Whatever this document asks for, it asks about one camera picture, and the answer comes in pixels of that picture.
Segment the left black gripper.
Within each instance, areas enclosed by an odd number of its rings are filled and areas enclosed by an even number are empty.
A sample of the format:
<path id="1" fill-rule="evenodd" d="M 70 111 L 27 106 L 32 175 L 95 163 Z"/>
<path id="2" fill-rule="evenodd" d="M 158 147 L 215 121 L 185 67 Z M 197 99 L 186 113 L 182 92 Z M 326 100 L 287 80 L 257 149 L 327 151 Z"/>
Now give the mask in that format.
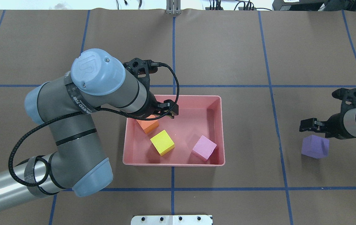
<path id="1" fill-rule="evenodd" d="M 168 99 L 163 102 L 157 101 L 150 91 L 150 74 L 156 73 L 160 67 L 170 70 L 174 80 L 177 81 L 174 71 L 168 64 L 134 58 L 131 61 L 124 62 L 123 66 L 138 82 L 137 95 L 130 105 L 122 108 L 124 113 L 128 114 L 129 117 L 135 117 L 140 120 L 147 119 L 150 115 L 160 118 L 170 117 L 171 119 L 179 115 L 179 105 L 177 103 L 179 87 L 176 90 L 175 100 Z"/>

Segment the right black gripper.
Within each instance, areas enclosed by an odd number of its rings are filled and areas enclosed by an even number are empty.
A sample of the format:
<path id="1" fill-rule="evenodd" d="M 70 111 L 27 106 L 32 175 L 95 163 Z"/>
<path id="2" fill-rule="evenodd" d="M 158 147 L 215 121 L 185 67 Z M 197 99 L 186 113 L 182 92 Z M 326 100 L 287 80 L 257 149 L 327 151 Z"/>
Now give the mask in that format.
<path id="1" fill-rule="evenodd" d="M 339 88 L 332 97 L 341 100 L 340 112 L 326 121 L 309 118 L 300 121 L 300 132 L 323 133 L 325 138 L 340 140 L 356 138 L 356 88 Z"/>

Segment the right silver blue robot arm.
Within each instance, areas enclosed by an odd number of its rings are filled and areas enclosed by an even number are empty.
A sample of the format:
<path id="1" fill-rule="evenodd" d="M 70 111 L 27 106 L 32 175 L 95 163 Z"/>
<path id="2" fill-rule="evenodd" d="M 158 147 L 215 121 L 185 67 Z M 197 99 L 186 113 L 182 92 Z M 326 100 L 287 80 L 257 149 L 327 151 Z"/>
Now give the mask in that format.
<path id="1" fill-rule="evenodd" d="M 300 132 L 323 133 L 325 138 L 339 140 L 356 138 L 356 88 L 339 88 L 332 97 L 341 101 L 340 112 L 333 114 L 327 121 L 309 118 L 300 121 Z"/>

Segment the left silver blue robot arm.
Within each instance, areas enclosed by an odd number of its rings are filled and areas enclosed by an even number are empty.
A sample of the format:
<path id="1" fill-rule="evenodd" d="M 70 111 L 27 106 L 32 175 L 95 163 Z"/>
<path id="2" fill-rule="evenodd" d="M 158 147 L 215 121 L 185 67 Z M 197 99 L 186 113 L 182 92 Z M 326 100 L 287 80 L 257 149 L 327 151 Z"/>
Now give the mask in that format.
<path id="1" fill-rule="evenodd" d="M 7 171 L 0 173 L 0 211 L 57 195 L 72 189 L 86 197 L 113 180 L 109 158 L 102 149 L 92 114 L 111 112 L 140 121 L 179 114 L 175 100 L 158 102 L 150 91 L 150 74 L 167 68 L 166 63 L 134 58 L 121 63 L 105 50 L 83 51 L 61 78 L 43 83 L 25 98 L 25 111 L 38 124 L 12 148 Z M 22 143 L 32 134 L 49 127 L 57 150 L 14 165 Z"/>

